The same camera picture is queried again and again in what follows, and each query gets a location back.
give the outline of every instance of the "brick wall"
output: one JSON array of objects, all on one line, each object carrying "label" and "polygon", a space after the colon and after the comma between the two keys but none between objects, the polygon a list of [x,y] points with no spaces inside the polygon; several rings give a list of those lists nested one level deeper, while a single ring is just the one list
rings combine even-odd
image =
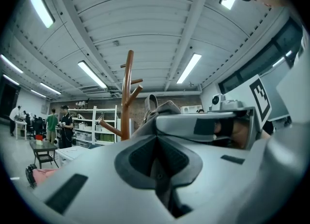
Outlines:
[{"label": "brick wall", "polygon": [[[201,105],[201,99],[199,96],[167,96],[167,97],[158,97],[158,104],[163,104],[164,102],[171,100],[174,102],[176,106],[179,108],[182,106],[191,106],[191,105]],[[133,119],[135,124],[135,130],[138,129],[140,126],[144,114],[145,114],[145,107],[144,107],[145,98],[137,98],[130,106],[130,118]],[[56,109],[56,113],[60,112],[60,107],[62,105],[67,105],[70,109],[74,109],[76,107],[76,101],[70,102],[52,102],[50,104],[49,109]],[[112,109],[115,108],[117,105],[118,109],[121,109],[121,99],[109,99],[109,100],[89,100],[88,109],[92,109],[94,106],[97,106],[98,109]]]}]

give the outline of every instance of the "fluorescent light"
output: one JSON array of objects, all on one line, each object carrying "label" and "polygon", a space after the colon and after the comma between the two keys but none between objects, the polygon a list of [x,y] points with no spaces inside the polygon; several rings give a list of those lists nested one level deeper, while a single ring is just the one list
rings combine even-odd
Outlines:
[{"label": "fluorescent light", "polygon": [[88,65],[81,61],[78,63],[78,66],[82,68],[83,71],[86,72],[88,76],[92,78],[101,88],[106,88],[107,86],[101,81],[99,77],[96,76],[96,74],[88,67]]},{"label": "fluorescent light", "polygon": [[277,66],[277,65],[280,64],[284,59],[285,59],[284,57],[280,58],[277,62],[275,62],[275,63],[272,65],[272,67]]},{"label": "fluorescent light", "polygon": [[54,18],[50,15],[43,0],[30,0],[37,14],[43,21],[44,25],[49,28],[54,23]]},{"label": "fluorescent light", "polygon": [[45,85],[44,83],[40,83],[42,86],[46,87],[47,89],[51,90],[52,92],[55,92],[56,94],[61,95],[61,93],[57,90],[52,89],[51,87],[48,87],[47,85]]},{"label": "fluorescent light", "polygon": [[223,0],[221,4],[230,10],[233,6],[234,1],[235,0]]},{"label": "fluorescent light", "polygon": [[11,81],[12,83],[16,84],[16,85],[19,85],[18,82],[14,81],[13,79],[9,78],[7,75],[3,75],[7,80]]},{"label": "fluorescent light", "polygon": [[292,54],[292,51],[289,51],[285,56],[288,57]]},{"label": "fluorescent light", "polygon": [[9,61],[3,54],[1,54],[1,57],[8,65],[10,65],[16,71],[18,71],[19,73],[23,73],[23,71],[21,69],[19,69],[15,64],[13,64],[11,61]]},{"label": "fluorescent light", "polygon": [[34,91],[34,90],[31,90],[33,93],[36,93],[37,95],[39,95],[39,96],[42,96],[42,97],[44,97],[44,98],[46,98],[46,96],[44,96],[44,95],[42,95],[42,94],[40,94],[40,93],[37,93],[36,91]]},{"label": "fluorescent light", "polygon": [[183,81],[187,78],[187,76],[190,74],[190,72],[195,67],[195,65],[197,64],[197,62],[199,61],[201,57],[202,57],[201,55],[194,53],[193,57],[189,61],[188,65],[186,66],[184,72],[180,76],[177,83],[183,83]]}]

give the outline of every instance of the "window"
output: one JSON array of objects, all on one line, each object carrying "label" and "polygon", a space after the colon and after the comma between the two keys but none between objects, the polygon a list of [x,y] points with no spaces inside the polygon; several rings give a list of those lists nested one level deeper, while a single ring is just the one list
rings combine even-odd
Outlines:
[{"label": "window", "polygon": [[232,75],[219,83],[222,94],[238,87],[255,75],[262,75],[272,68],[272,65],[285,58],[285,62],[292,67],[302,38],[301,28],[289,19],[278,34],[249,62],[235,71]]}]

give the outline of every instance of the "khaki pants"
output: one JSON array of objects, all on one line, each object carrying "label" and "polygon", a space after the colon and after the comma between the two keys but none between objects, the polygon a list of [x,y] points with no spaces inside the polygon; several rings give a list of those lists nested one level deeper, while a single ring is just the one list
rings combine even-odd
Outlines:
[{"label": "khaki pants", "polygon": [[54,144],[54,140],[56,138],[56,132],[55,131],[50,131],[46,130],[46,140]]}]

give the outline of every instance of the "black shirt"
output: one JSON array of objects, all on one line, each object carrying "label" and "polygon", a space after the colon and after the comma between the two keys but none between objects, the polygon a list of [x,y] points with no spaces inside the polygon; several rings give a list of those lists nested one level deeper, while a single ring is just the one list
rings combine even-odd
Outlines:
[{"label": "black shirt", "polygon": [[[73,123],[72,116],[67,113],[62,117],[62,122],[65,122],[65,125],[69,126]],[[72,129],[71,128],[62,128],[63,131],[65,131],[66,135],[72,135]]]}]

